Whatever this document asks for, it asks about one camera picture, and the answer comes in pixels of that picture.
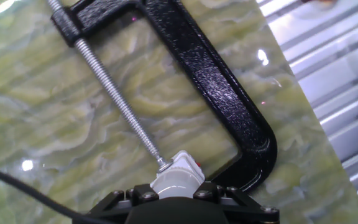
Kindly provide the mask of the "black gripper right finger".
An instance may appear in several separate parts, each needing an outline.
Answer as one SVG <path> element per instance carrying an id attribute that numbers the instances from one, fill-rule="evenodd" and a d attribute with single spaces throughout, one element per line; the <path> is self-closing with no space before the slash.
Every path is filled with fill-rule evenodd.
<path id="1" fill-rule="evenodd" d="M 221 215 L 228 223 L 280 223 L 280 211 L 273 206 L 260 205 L 237 187 L 222 187 L 204 182 L 193 199 L 206 202 L 211 215 Z"/>

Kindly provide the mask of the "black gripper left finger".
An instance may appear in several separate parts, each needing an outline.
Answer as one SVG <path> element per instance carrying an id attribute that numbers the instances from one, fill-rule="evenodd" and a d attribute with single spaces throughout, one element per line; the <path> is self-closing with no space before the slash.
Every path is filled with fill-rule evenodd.
<path id="1" fill-rule="evenodd" d="M 103 221 L 124 223 L 133 208 L 157 200 L 159 195 L 150 184 L 136 185 L 126 191 L 111 192 L 95 205 L 87 216 Z"/>

